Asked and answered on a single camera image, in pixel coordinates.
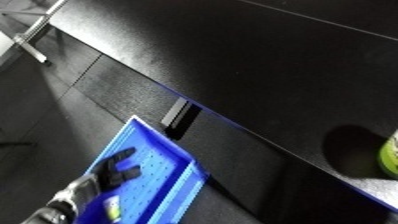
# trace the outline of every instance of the green can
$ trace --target green can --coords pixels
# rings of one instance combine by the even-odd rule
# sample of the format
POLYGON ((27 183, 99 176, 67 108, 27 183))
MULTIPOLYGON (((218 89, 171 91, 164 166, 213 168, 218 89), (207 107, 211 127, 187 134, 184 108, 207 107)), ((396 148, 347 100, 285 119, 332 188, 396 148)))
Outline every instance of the green can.
POLYGON ((398 179, 398 131, 382 146, 379 164, 386 174, 398 179))

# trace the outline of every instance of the black table surface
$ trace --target black table surface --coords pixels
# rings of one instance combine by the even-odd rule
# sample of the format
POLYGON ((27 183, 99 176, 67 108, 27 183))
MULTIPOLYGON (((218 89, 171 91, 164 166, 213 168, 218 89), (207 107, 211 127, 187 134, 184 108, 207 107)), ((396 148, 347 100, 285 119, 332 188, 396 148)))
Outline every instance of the black table surface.
POLYGON ((70 0, 51 24, 398 209, 376 159, 398 124, 393 38, 232 0, 70 0))

